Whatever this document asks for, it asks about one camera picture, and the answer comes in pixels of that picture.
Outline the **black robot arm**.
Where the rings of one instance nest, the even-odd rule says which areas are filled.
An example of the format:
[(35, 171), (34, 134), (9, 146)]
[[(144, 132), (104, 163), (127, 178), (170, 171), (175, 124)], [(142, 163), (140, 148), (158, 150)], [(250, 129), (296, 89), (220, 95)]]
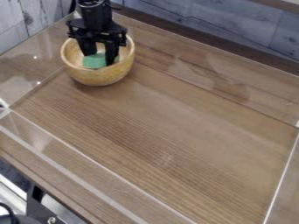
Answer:
[(98, 43), (106, 48), (106, 63), (111, 66), (119, 56), (119, 48), (127, 46), (127, 28), (112, 18), (111, 0), (76, 0), (80, 18), (68, 26), (68, 36), (76, 39), (84, 56), (98, 53)]

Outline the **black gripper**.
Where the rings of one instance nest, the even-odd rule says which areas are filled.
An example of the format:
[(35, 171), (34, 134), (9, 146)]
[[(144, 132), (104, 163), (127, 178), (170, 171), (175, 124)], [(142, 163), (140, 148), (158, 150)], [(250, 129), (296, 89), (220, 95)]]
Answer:
[(111, 2), (76, 2), (76, 6), (80, 18), (67, 21), (68, 35), (78, 39), (86, 56), (98, 53), (96, 42), (106, 43), (106, 60), (111, 66), (119, 55), (119, 47), (127, 45), (127, 28), (114, 21)]

